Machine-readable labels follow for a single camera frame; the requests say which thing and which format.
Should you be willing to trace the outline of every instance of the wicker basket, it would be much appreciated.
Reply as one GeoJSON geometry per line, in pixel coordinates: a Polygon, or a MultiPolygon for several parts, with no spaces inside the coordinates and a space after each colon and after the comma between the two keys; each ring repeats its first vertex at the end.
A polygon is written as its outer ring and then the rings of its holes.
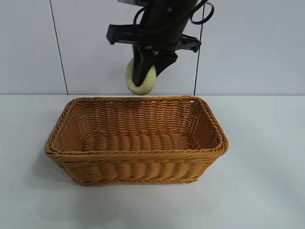
{"type": "Polygon", "coordinates": [[[72,100],[45,146],[82,185],[190,183],[227,149],[209,106],[192,96],[72,100]]]}

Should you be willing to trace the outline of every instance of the white tabletop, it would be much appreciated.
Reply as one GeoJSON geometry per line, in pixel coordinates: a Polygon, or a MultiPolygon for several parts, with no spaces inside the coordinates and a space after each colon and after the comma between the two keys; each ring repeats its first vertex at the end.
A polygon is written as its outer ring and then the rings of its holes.
{"type": "Polygon", "coordinates": [[[0,96],[3,229],[303,229],[305,97],[204,96],[230,145],[195,183],[74,184],[43,152],[77,96],[0,96]]]}

